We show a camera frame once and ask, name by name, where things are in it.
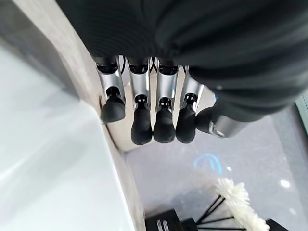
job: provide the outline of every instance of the white flower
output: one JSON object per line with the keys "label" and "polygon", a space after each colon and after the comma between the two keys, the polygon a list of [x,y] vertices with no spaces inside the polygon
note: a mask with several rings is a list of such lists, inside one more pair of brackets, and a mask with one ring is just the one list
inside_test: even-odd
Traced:
{"label": "white flower", "polygon": [[248,214],[254,214],[254,210],[247,205],[238,204],[238,203],[227,203],[232,215],[234,216],[234,219],[236,223],[241,228],[245,227],[245,224],[247,223],[247,216]]}
{"label": "white flower", "polygon": [[269,231],[270,227],[266,221],[261,219],[256,213],[247,213],[244,227],[247,231]]}
{"label": "white flower", "polygon": [[233,180],[218,178],[216,188],[217,193],[226,198],[227,202],[249,205],[250,200],[244,183],[234,185]]}

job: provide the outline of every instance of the black stem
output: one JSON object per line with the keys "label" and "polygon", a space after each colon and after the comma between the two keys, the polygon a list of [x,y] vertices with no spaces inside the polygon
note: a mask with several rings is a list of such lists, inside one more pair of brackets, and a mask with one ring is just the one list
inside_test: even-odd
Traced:
{"label": "black stem", "polygon": [[210,212],[208,212],[207,214],[206,214],[206,217],[205,218],[207,218],[209,215],[211,215],[224,201],[226,200],[226,198],[223,198],[222,200],[221,200],[221,202],[219,202],[219,204],[218,205],[216,205]]}
{"label": "black stem", "polygon": [[216,220],[209,220],[209,221],[200,223],[200,225],[214,223],[214,222],[223,221],[223,220],[229,220],[229,219],[233,219],[233,218],[234,218],[234,216],[227,217],[227,218],[220,218],[220,219],[216,219]]}
{"label": "black stem", "polygon": [[199,230],[246,230],[242,228],[230,228],[230,227],[198,227]]}
{"label": "black stem", "polygon": [[123,66],[122,66],[121,74],[123,74],[123,72],[124,72],[125,63],[126,63],[126,58],[125,58],[124,55],[123,55]]}
{"label": "black stem", "polygon": [[201,221],[206,218],[206,214],[211,210],[211,208],[214,206],[214,204],[216,204],[216,202],[221,198],[221,196],[219,195],[216,200],[210,205],[210,207],[202,214],[202,216],[199,218],[199,220],[197,221],[197,225],[201,223]]}

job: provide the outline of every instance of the ribbed fabric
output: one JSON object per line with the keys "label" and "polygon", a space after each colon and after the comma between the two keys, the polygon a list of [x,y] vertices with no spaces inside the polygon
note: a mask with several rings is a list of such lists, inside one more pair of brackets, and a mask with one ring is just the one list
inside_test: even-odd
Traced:
{"label": "ribbed fabric", "polygon": [[293,103],[308,85],[307,0],[57,2],[93,57],[189,65],[220,105],[251,120]]}

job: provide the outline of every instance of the black object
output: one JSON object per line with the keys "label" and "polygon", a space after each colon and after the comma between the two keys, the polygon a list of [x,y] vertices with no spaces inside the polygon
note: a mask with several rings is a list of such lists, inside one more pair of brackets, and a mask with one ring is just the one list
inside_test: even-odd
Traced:
{"label": "black object", "polygon": [[229,216],[229,217],[226,217],[226,218],[220,218],[220,219],[214,219],[214,220],[207,220],[207,221],[201,222],[198,225],[205,225],[205,224],[210,224],[210,223],[215,223],[215,222],[230,220],[230,219],[234,219],[234,216]]}
{"label": "black object", "polygon": [[196,102],[197,96],[195,94],[187,94],[185,96],[186,107],[179,111],[179,117],[176,127],[177,139],[182,143],[190,143],[194,140],[196,135],[195,129],[195,115],[193,104]]}
{"label": "black object", "polygon": [[208,207],[208,209],[202,214],[202,216],[197,220],[197,224],[201,224],[201,222],[207,217],[207,215],[209,214],[210,211],[213,211],[213,207],[216,209],[216,203],[219,201],[219,199],[221,198],[221,196],[219,195],[216,200]]}
{"label": "black object", "polygon": [[162,98],[161,109],[156,113],[156,122],[153,129],[153,137],[159,143],[170,143],[174,141],[175,130],[170,112],[171,100]]}
{"label": "black object", "polygon": [[269,226],[269,231],[288,231],[285,227],[281,226],[272,219],[268,219],[266,223]]}
{"label": "black object", "polygon": [[101,120],[104,123],[116,122],[125,118],[125,104],[119,98],[119,89],[110,87],[106,91],[109,96],[101,110]]}
{"label": "black object", "polygon": [[212,107],[200,111],[195,117],[195,127],[202,132],[209,133],[209,124],[212,120]]}
{"label": "black object", "polygon": [[146,231],[184,231],[174,209],[145,220]]}
{"label": "black object", "polygon": [[197,224],[192,218],[181,222],[184,231],[198,231]]}
{"label": "black object", "polygon": [[143,145],[151,141],[153,134],[150,109],[144,95],[136,97],[136,104],[138,106],[134,112],[134,122],[130,136],[134,144]]}
{"label": "black object", "polygon": [[121,69],[121,74],[124,73],[125,70],[125,64],[126,64],[126,58],[123,56],[123,65],[122,65],[122,69]]}
{"label": "black object", "polygon": [[152,72],[153,68],[154,68],[154,70],[155,70],[156,73],[157,73],[157,67],[156,67],[156,65],[155,65],[155,57],[152,57],[152,66],[151,66],[151,68],[150,68],[150,73]]}

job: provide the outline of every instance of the robotic hand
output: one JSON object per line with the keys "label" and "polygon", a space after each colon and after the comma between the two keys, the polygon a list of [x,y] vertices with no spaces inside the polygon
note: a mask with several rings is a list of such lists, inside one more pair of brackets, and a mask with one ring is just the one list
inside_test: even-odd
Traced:
{"label": "robotic hand", "polygon": [[[195,129],[220,138],[292,104],[308,85],[308,1],[57,0],[92,55],[105,123],[125,117],[118,55],[129,62],[131,138],[183,143]],[[158,57],[156,123],[150,123],[149,57]],[[186,66],[176,129],[179,66]],[[219,96],[196,115],[206,85]]]}

